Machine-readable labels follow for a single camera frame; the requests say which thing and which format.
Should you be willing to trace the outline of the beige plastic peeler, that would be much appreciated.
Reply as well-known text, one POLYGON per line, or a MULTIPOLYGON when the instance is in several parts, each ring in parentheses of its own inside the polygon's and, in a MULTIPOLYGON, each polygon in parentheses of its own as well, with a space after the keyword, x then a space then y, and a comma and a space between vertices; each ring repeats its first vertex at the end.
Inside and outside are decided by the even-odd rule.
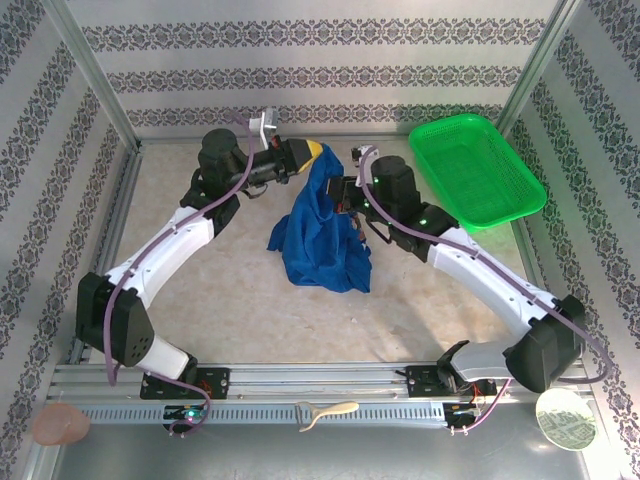
POLYGON ((355 401, 346 401, 321 407, 310 402, 298 402, 294 408, 298 432, 304 433, 313 429, 317 422, 324 417, 347 415, 358 411, 360 404, 355 401))

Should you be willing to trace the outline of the round disc with code print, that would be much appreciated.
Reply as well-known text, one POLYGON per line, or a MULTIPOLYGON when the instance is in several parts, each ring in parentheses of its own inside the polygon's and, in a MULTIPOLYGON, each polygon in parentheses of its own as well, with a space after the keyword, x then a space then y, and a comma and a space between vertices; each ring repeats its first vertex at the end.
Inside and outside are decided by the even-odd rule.
POLYGON ((574 391, 545 391, 536 401, 535 415, 545 438, 561 449, 583 451, 596 439, 596 416, 587 401, 574 391))

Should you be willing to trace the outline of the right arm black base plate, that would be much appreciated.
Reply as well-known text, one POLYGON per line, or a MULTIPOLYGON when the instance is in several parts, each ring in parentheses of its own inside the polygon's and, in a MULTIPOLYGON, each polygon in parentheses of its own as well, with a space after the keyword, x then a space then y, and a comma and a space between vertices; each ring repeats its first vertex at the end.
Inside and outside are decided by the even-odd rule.
POLYGON ((440 368, 435 364, 407 366, 403 375, 411 398, 485 397, 497 394, 497 387, 493 381, 466 381, 452 370, 440 368))

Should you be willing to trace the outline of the aluminium frame post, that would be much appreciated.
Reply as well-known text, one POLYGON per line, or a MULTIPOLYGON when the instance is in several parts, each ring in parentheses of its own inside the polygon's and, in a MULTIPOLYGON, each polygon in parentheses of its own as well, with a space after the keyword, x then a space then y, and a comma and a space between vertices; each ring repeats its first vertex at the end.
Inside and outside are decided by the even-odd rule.
POLYGON ((533 48, 515 87, 510 93, 495 124, 506 138, 518 120, 529 96, 545 72, 554 52, 570 27, 573 18, 584 0, 557 0, 557 3, 533 48))
POLYGON ((66 0, 40 0, 40 2, 126 148, 138 151, 141 141, 66 0))

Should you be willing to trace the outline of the small circuit board with LED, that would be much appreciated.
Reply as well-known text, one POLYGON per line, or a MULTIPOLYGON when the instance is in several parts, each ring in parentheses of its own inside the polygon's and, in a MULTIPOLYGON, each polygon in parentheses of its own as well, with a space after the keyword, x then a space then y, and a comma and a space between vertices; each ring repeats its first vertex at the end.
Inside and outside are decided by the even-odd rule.
POLYGON ((189 423, 194 423, 199 422, 206 416, 206 408, 199 405, 166 406, 163 411, 163 420, 165 422, 187 421, 189 423))
POLYGON ((482 415, 472 404, 444 403, 443 407, 448 428, 469 427, 482 415))

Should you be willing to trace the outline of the blue t-shirt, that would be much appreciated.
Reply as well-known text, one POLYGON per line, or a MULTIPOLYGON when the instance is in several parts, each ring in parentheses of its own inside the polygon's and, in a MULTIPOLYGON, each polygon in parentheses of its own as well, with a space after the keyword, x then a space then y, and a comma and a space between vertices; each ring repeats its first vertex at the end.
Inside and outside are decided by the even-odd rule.
POLYGON ((371 291, 371 250, 353 217, 334 211, 329 180, 344 167, 326 144, 311 166, 307 181, 289 214, 273 227, 267 249, 281 254, 289 281, 336 293, 371 291))

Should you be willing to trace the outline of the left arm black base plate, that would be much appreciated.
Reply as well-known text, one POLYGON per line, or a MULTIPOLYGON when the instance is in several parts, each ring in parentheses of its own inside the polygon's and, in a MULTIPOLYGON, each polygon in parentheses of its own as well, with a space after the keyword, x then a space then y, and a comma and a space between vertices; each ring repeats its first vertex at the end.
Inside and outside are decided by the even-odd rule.
MULTIPOLYGON (((210 399, 225 400, 230 384, 228 368, 192 367, 179 377, 179 381, 203 390, 210 399)), ((143 400, 203 400, 204 396, 192 389, 180 387, 145 374, 140 388, 143 400)))

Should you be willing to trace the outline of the translucent pink cup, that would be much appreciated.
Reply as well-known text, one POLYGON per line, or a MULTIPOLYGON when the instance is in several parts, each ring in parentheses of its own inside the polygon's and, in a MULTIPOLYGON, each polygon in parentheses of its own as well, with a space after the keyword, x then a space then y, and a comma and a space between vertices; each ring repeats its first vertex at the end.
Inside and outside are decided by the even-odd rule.
POLYGON ((32 435, 43 446, 72 444, 82 440, 91 420, 82 411, 68 404, 47 405, 35 418, 32 435))

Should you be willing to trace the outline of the wide aluminium mounting rail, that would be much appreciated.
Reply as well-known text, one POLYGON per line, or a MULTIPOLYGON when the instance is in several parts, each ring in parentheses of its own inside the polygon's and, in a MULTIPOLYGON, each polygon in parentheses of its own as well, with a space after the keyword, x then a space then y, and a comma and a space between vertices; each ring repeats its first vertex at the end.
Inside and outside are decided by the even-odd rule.
MULTIPOLYGON (((434 400, 467 402, 485 397, 418 397, 408 395, 403 371, 407 366, 429 365, 406 363, 351 362, 333 364, 206 364, 206 368, 228 368, 230 384, 225 400, 243 403, 285 403, 298 401, 311 403, 334 403, 353 400, 360 403, 387 401, 434 400)), ((197 404, 203 400, 143 400, 140 388, 145 373, 136 369, 122 369, 117 385, 112 387, 106 378, 106 369, 99 364, 63 365, 54 370, 46 394, 49 402, 62 401, 69 404, 124 404, 142 401, 164 404, 197 404)), ((479 380, 489 380, 497 390, 503 384, 498 378, 484 374, 479 380)))

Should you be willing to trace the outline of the green plastic mesh basket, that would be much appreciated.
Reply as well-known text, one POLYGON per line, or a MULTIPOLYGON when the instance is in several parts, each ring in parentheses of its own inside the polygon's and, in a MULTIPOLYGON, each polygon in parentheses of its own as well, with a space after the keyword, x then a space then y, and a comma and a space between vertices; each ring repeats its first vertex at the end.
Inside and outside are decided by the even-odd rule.
POLYGON ((495 126, 458 114, 415 128, 409 146, 443 208, 471 233, 539 212, 547 193, 495 126))

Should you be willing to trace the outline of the aluminium table side rail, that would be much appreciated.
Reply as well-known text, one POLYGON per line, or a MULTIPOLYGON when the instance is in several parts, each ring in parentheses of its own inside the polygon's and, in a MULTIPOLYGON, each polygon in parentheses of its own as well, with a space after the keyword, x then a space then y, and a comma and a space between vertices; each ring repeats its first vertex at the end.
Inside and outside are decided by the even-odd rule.
POLYGON ((566 292, 557 295, 551 290, 543 277, 543 269, 535 255, 536 249, 529 239, 526 225, 521 220, 514 225, 527 279, 532 284, 531 290, 535 295, 540 295, 539 300, 544 303, 540 306, 530 301, 534 309, 540 309, 540 312, 530 314, 527 325, 533 330, 535 340, 542 341, 542 353, 546 355, 556 351, 558 367, 568 367, 582 353, 581 337, 575 334, 569 324, 575 319, 582 320, 583 309, 573 296, 566 292))
POLYGON ((92 219, 97 221, 97 228, 93 228, 88 236, 89 260, 78 270, 70 289, 68 317, 71 339, 61 360, 62 364, 88 361, 87 347, 76 338, 75 333, 78 285, 87 273, 104 274, 116 263, 143 152, 143 146, 138 145, 118 158, 114 178, 107 181, 100 204, 93 214, 92 219))

